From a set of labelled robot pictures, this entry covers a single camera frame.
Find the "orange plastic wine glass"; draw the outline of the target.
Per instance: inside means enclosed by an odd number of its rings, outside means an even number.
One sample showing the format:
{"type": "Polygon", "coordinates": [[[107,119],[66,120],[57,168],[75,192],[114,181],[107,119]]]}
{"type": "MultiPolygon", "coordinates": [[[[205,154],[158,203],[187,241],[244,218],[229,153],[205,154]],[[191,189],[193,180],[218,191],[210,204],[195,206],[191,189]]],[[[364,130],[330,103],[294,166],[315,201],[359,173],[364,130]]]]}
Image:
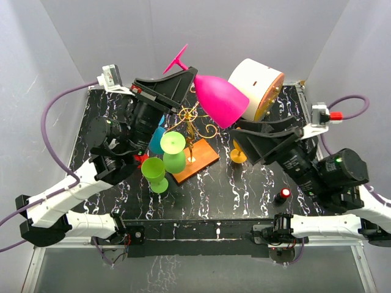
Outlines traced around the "orange plastic wine glass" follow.
{"type": "Polygon", "coordinates": [[[231,160],[236,164],[242,164],[243,162],[246,162],[247,156],[244,154],[236,140],[233,140],[233,147],[234,149],[232,149],[230,153],[231,160]]]}

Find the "magenta plastic wine glass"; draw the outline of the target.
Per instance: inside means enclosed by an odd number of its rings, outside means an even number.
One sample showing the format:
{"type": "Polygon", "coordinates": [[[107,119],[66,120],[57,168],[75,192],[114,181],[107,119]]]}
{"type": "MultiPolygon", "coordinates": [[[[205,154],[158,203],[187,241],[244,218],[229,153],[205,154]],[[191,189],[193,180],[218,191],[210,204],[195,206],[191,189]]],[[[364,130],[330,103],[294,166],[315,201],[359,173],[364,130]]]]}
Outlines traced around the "magenta plastic wine glass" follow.
{"type": "Polygon", "coordinates": [[[249,106],[249,98],[225,79],[197,73],[193,83],[202,109],[222,129],[231,127],[249,106]]]}

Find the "green plastic wine glass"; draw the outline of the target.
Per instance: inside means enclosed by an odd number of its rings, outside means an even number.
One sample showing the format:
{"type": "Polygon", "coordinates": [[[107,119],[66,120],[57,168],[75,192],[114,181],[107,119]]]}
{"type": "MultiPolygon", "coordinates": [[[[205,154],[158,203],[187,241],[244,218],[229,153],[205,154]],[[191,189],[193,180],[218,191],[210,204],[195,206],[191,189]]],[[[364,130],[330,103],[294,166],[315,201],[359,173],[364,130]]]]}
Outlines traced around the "green plastic wine glass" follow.
{"type": "Polygon", "coordinates": [[[146,159],[141,166],[141,172],[154,193],[161,194],[167,190],[169,183],[165,177],[166,169],[160,158],[150,157],[146,159]]]}
{"type": "Polygon", "coordinates": [[[163,154],[163,163],[167,172],[171,174],[181,173],[186,167],[185,137],[176,131],[165,133],[160,141],[163,154]]]}

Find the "blue plastic wine glass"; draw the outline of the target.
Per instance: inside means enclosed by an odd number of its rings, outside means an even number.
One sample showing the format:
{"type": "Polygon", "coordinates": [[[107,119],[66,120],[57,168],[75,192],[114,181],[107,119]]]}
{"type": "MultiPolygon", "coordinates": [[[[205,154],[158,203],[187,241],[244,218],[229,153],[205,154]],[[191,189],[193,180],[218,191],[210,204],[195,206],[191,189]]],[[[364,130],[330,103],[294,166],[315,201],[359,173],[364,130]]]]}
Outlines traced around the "blue plastic wine glass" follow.
{"type": "Polygon", "coordinates": [[[162,127],[164,120],[165,120],[165,116],[163,115],[159,121],[158,127],[156,128],[149,144],[150,151],[156,155],[161,155],[164,153],[163,149],[161,148],[161,139],[166,131],[162,127]]]}

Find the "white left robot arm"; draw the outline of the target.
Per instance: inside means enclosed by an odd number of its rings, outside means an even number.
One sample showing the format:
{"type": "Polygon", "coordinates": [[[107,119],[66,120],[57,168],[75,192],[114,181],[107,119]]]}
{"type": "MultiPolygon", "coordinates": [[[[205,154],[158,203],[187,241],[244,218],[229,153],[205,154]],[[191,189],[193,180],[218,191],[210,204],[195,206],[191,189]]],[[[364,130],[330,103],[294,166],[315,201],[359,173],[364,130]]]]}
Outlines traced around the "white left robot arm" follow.
{"type": "Polygon", "coordinates": [[[62,181],[46,191],[16,198],[16,210],[24,217],[21,237],[37,247],[48,247],[67,237],[123,242],[128,232],[121,216],[84,214],[73,208],[131,176],[161,117],[178,112],[196,74],[197,70],[190,67],[161,79],[135,79],[125,87],[117,66],[104,66],[96,83],[109,93],[125,97],[124,119],[94,118],[87,133],[89,158],[77,170],[68,170],[62,181]]]}

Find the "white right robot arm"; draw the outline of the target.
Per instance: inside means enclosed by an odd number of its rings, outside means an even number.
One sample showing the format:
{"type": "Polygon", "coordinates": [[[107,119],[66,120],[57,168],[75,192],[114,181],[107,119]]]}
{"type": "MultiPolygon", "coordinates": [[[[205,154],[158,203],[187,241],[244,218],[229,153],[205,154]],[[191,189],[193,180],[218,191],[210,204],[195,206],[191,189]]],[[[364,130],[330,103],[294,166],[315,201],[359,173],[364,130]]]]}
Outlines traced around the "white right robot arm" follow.
{"type": "Polygon", "coordinates": [[[308,151],[306,142],[316,141],[327,128],[293,126],[293,120],[240,120],[231,136],[252,165],[278,163],[301,192],[330,215],[276,214],[272,226],[254,228],[253,235],[269,244],[302,241],[310,236],[341,236],[389,247],[390,200],[365,187],[369,182],[366,162],[349,148],[317,160],[316,150],[308,151]]]}

